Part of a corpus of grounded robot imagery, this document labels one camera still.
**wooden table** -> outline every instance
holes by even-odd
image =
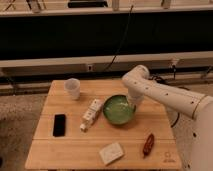
[[[180,169],[181,161],[164,106],[145,97],[134,119],[116,127],[103,113],[87,133],[79,129],[81,118],[95,98],[106,100],[112,95],[127,94],[121,80],[82,80],[81,96],[71,100],[63,88],[64,81],[53,81],[32,141],[26,169]],[[52,136],[54,115],[67,116],[64,137]],[[156,141],[147,158],[142,148],[147,136]],[[119,142],[125,156],[105,166],[99,151]]]

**smartphone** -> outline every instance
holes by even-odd
[[[60,137],[65,135],[66,115],[56,114],[54,118],[53,136]]]

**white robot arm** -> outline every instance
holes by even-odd
[[[149,70],[139,65],[125,74],[123,84],[128,88],[127,99],[131,105],[139,105],[142,96],[152,99],[183,113],[196,122],[194,142],[188,170],[213,170],[213,97],[191,92],[150,80]]]

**floor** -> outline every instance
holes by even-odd
[[[213,95],[213,84],[185,87]],[[3,158],[1,171],[25,171],[24,164],[46,96],[47,94],[0,96],[0,156]],[[171,109],[167,111],[171,123],[174,122],[177,113]],[[181,115],[173,128],[183,171],[189,157],[193,124],[191,119]]]

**bowl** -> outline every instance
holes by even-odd
[[[104,103],[103,113],[109,123],[123,125],[133,118],[135,109],[128,104],[125,95],[114,95]]]

